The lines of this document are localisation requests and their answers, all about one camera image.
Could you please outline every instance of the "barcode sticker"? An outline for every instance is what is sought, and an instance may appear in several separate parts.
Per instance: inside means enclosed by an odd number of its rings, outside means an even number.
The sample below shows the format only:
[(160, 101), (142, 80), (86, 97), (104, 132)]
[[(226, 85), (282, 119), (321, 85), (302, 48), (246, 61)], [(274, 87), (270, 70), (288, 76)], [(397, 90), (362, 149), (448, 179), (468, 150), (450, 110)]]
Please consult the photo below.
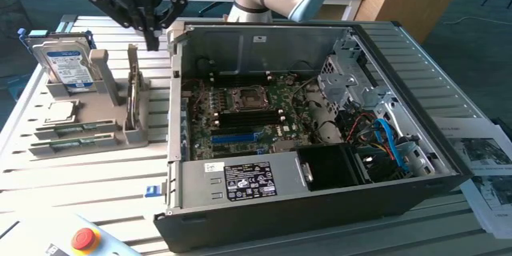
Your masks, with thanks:
[(224, 171), (224, 162), (205, 163), (205, 172)]

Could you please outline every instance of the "red cable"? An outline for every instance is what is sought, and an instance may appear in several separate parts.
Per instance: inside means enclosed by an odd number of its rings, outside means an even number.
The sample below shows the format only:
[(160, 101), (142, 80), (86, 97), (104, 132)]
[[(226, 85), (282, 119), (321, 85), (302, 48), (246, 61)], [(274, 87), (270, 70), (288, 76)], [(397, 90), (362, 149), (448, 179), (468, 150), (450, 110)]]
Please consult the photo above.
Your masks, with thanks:
[(389, 150), (389, 148), (382, 144), (382, 147), (384, 147), (384, 149), (385, 149), (385, 151), (386, 151), (386, 153), (389, 154), (389, 156), (390, 156), (390, 160), (394, 160), (394, 156), (393, 156), (393, 154), (390, 153), (390, 150)]
[(346, 141), (350, 140), (350, 137), (352, 137), (352, 133), (354, 131), (354, 128), (357, 127), (357, 122), (358, 120), (361, 120), (362, 116), (368, 116), (369, 118), (373, 118), (373, 115), (369, 115), (368, 113), (361, 113), (357, 118), (354, 119), (354, 122), (353, 122), (353, 126), (352, 126), (352, 129), (350, 129), (350, 132), (349, 132), (349, 135), (346, 136)]

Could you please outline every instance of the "red button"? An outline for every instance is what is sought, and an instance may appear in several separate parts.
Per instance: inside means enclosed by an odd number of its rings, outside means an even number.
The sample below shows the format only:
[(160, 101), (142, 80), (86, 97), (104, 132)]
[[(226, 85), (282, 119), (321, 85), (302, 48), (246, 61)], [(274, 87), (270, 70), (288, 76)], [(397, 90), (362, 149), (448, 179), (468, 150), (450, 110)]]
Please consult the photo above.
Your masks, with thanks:
[(88, 228), (81, 228), (73, 236), (70, 245), (76, 250), (86, 250), (94, 243), (94, 232)]

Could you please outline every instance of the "white sticker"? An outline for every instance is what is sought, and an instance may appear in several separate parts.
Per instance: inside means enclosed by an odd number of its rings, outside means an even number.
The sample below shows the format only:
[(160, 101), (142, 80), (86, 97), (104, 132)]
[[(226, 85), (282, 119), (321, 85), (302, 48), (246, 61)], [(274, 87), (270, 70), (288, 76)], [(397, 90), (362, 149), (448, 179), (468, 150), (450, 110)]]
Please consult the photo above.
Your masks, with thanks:
[(224, 171), (224, 162), (205, 163), (205, 172)]
[(46, 52), (46, 57), (62, 84), (77, 91), (85, 91), (93, 84), (93, 78), (89, 69), (80, 63), (84, 60), (80, 51)]
[(253, 37), (253, 42), (254, 43), (264, 43), (264, 42), (266, 42), (266, 36), (254, 36)]
[(260, 190), (261, 192), (274, 191), (274, 186), (261, 187)]

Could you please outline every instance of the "hard drive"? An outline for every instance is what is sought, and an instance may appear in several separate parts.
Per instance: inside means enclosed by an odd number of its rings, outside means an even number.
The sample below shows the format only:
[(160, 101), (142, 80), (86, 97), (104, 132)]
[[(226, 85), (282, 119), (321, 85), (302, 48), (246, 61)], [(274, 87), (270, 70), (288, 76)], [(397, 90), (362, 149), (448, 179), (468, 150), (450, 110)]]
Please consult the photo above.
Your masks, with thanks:
[(94, 80), (101, 74), (89, 61), (89, 46), (81, 41), (45, 41), (32, 47), (45, 67), (49, 82), (62, 83), (69, 92), (96, 91)]

